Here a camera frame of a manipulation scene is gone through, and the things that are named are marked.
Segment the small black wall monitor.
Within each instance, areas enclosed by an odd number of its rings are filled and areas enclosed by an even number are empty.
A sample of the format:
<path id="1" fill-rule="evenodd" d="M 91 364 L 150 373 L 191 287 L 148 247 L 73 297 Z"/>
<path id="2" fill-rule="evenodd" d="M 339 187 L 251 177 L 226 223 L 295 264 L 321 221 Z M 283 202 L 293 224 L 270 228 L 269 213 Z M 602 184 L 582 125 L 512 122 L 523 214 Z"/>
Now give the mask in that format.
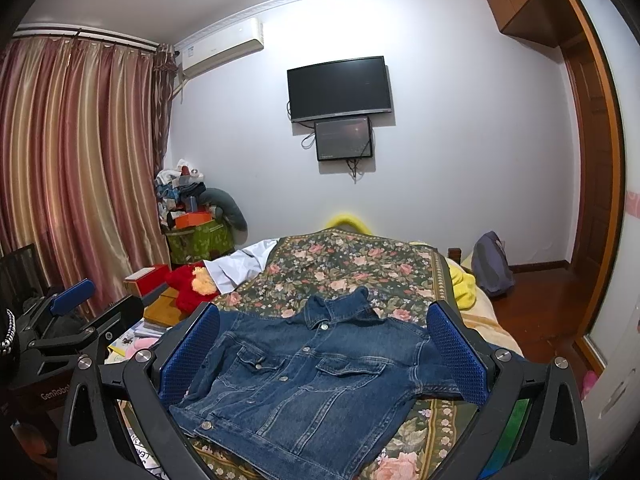
<path id="1" fill-rule="evenodd" d="M 373 136 L 370 119 L 363 116 L 316 122 L 314 143 L 318 162 L 371 158 Z"/>

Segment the grey neck pillow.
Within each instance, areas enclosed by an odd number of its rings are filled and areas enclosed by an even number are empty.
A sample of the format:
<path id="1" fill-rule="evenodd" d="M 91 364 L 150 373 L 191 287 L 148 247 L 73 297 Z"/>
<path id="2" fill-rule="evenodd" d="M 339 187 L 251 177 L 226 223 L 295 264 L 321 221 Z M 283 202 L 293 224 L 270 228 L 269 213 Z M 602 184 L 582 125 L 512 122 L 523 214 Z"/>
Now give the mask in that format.
<path id="1" fill-rule="evenodd" d="M 221 210 L 221 215 L 233 229 L 241 232 L 247 231 L 247 222 L 244 214 L 230 194 L 220 188 L 206 188 L 198 196 L 198 203 L 205 207 L 214 207 Z"/>

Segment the floral bed cover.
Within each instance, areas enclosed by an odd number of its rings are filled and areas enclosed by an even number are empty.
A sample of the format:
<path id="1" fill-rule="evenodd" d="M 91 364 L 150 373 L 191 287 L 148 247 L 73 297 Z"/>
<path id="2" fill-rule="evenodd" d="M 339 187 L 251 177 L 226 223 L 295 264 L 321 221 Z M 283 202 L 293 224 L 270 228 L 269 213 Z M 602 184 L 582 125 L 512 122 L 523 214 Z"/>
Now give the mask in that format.
<path id="1" fill-rule="evenodd" d="M 426 328 L 448 281 L 422 244 L 279 240 L 265 270 L 217 299 L 219 336 L 172 416 L 268 479 L 418 478 L 423 403 L 459 395 Z"/>

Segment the wooden overhead cabinet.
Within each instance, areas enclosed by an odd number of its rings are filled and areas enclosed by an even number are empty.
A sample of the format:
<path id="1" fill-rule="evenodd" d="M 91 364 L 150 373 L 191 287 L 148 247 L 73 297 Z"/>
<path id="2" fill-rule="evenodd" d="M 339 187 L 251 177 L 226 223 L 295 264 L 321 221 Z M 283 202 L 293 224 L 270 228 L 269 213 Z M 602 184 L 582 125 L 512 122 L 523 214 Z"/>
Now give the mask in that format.
<path id="1" fill-rule="evenodd" d="M 570 0 L 487 0 L 503 35 L 559 47 L 580 34 Z"/>

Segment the clutter pile on box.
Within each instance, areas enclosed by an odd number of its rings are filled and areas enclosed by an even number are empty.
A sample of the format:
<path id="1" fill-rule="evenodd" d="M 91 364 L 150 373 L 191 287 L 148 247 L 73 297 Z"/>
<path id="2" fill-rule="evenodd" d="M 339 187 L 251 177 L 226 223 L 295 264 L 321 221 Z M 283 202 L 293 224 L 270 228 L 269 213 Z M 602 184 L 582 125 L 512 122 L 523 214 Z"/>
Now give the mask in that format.
<path id="1" fill-rule="evenodd" d="M 206 189 L 205 177 L 185 159 L 160 170 L 154 186 L 160 224 L 166 229 L 173 229 L 178 217 L 201 209 L 198 198 Z"/>

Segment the striped pink curtain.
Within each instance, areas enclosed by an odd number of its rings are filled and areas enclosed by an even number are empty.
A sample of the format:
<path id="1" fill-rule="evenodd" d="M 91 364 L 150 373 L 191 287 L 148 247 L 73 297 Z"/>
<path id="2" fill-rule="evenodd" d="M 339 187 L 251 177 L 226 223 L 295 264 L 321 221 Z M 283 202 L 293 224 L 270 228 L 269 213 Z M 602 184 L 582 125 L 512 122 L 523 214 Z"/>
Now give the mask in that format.
<path id="1" fill-rule="evenodd" d="M 1 55 L 1 249 L 35 247 L 52 284 L 96 286 L 86 313 L 165 263 L 154 180 L 175 65 L 81 37 L 12 40 Z"/>

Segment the green storage box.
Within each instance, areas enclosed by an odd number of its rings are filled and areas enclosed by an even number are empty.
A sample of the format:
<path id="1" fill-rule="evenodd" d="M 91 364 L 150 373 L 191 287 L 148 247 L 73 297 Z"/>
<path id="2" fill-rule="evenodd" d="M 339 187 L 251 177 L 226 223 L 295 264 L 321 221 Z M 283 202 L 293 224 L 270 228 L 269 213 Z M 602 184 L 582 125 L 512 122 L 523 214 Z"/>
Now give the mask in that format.
<path id="1" fill-rule="evenodd" d="M 234 251 L 232 231 L 227 223 L 212 220 L 199 226 L 165 233 L 173 266 L 213 260 Z"/>

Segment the illustrated paper sheets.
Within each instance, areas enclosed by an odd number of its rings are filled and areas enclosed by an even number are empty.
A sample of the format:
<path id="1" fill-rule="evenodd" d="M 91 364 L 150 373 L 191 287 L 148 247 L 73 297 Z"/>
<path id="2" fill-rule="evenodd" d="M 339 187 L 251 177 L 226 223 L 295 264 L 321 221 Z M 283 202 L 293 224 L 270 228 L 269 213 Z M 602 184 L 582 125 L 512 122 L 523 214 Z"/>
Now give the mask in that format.
<path id="1" fill-rule="evenodd" d="M 160 340 L 160 337 L 166 333 L 168 327 L 162 327 L 155 324 L 145 322 L 144 318 L 136 324 L 125 330 L 125 333 L 115 339 L 108 347 L 108 355 L 105 360 L 106 364 L 115 364 L 127 361 L 125 352 L 127 347 L 137 338 L 154 337 Z"/>

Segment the red gift box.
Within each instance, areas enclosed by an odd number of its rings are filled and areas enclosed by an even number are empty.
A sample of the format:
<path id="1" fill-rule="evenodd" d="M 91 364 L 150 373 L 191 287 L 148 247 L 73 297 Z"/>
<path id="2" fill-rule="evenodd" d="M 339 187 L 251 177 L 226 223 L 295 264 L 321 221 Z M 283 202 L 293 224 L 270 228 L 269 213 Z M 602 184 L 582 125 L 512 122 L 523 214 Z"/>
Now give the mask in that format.
<path id="1" fill-rule="evenodd" d="M 126 276 L 124 286 L 131 295 L 143 298 L 166 283 L 166 275 L 170 272 L 167 264 L 156 264 L 137 270 Z"/>

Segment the wooden door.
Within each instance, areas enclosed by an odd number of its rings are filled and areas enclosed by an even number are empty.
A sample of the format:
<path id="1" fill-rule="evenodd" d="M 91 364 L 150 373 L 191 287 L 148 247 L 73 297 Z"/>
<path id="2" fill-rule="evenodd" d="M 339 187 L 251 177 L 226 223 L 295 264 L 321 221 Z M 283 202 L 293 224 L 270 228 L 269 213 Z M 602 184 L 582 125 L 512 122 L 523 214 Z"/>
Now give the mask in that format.
<path id="1" fill-rule="evenodd" d="M 608 267 L 614 183 L 611 128 L 600 70 L 587 38 L 573 38 L 562 52 L 574 96 L 580 161 L 572 266 L 588 304 L 592 304 L 601 295 L 599 280 Z"/>

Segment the white pillow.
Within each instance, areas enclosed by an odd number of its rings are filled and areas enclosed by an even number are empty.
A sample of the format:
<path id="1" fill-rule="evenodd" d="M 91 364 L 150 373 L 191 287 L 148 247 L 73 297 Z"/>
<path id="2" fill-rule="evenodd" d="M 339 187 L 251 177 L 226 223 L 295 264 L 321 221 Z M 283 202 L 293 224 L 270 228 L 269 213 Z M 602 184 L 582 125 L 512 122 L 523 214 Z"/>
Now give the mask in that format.
<path id="1" fill-rule="evenodd" d="M 240 285 L 261 274 L 278 241 L 277 238 L 261 240 L 236 250 L 228 256 L 204 260 L 205 269 L 221 295 L 231 294 Z"/>

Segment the grey backpack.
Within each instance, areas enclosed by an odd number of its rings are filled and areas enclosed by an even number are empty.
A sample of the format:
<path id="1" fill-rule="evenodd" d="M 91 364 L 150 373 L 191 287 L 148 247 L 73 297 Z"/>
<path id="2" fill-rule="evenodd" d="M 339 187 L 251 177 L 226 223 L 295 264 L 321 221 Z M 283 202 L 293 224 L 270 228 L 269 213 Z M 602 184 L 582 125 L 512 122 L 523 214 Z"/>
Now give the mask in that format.
<path id="1" fill-rule="evenodd" d="M 475 243 L 471 264 L 477 286 L 489 298 L 503 296 L 514 287 L 513 272 L 496 232 L 483 234 Z"/>

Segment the large black wall television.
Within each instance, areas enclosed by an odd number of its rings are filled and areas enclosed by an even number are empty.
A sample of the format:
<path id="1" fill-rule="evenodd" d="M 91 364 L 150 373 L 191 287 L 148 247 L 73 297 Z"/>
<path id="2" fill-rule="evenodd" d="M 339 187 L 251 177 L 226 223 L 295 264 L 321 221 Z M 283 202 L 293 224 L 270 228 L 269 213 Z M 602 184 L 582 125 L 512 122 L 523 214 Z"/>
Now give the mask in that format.
<path id="1" fill-rule="evenodd" d="M 291 68 L 288 109 L 292 122 L 390 113 L 390 80 L 382 56 Z"/>

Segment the orange box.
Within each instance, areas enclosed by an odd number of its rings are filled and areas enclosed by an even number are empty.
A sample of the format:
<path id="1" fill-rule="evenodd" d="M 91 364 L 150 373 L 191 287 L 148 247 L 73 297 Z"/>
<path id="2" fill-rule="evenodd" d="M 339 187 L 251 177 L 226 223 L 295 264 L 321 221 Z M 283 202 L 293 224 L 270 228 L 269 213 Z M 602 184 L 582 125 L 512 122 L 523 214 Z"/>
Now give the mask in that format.
<path id="1" fill-rule="evenodd" d="M 208 210 L 185 212 L 175 218 L 175 228 L 178 230 L 192 228 L 192 226 L 200 226 L 212 220 L 213 216 Z"/>

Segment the brown wooden board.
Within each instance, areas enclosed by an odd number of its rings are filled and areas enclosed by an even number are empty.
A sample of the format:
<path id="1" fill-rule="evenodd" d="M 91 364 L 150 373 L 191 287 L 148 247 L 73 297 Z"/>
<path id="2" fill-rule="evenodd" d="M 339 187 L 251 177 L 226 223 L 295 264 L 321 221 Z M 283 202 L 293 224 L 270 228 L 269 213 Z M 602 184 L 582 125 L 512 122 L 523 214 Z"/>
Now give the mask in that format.
<path id="1" fill-rule="evenodd" d="M 168 287 L 143 312 L 145 322 L 162 327 L 177 325 L 186 315 L 177 307 L 178 292 Z"/>

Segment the red plush toy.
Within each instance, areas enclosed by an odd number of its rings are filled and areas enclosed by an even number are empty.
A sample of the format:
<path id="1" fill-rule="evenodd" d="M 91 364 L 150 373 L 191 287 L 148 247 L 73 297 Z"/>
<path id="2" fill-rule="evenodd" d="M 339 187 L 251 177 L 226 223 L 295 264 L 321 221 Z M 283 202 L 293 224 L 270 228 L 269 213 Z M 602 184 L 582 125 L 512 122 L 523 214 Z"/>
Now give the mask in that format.
<path id="1" fill-rule="evenodd" d="M 176 308 L 185 315 L 191 314 L 203 302 L 211 302 L 220 295 L 202 262 L 179 266 L 166 274 L 165 282 L 177 292 Z"/>

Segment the blue denim jacket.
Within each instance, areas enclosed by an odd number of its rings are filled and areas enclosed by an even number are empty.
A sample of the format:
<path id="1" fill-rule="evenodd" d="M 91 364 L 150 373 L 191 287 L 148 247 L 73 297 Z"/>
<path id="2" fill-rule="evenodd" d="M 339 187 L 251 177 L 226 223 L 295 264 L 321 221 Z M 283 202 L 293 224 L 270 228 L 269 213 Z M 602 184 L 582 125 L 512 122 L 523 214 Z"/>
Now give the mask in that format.
<path id="1" fill-rule="evenodd" d="M 170 412 L 268 479 L 355 478 L 416 400 L 461 396 L 427 330 L 380 318 L 364 287 L 312 296 L 289 318 L 223 318 Z"/>

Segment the pink plush toy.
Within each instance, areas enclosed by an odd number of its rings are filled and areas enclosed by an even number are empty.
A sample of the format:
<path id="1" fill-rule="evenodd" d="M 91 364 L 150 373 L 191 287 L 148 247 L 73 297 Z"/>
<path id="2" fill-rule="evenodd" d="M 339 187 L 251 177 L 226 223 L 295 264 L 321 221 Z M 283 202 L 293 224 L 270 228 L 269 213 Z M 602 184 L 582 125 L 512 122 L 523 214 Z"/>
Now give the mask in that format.
<path id="1" fill-rule="evenodd" d="M 125 358 L 127 360 L 131 359 L 138 351 L 149 349 L 153 344 L 156 344 L 158 341 L 157 338 L 148 337 L 148 338 L 137 338 L 135 339 L 126 349 Z"/>

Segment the white air conditioner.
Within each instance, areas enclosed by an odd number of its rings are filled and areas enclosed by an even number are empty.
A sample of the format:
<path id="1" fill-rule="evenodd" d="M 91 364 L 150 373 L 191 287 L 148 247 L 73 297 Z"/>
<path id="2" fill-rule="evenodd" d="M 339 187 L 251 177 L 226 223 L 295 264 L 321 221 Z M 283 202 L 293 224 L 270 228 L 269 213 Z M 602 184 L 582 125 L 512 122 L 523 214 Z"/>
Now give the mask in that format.
<path id="1" fill-rule="evenodd" d="M 263 48 L 262 23 L 250 18 L 181 48 L 182 73 L 192 79 Z"/>

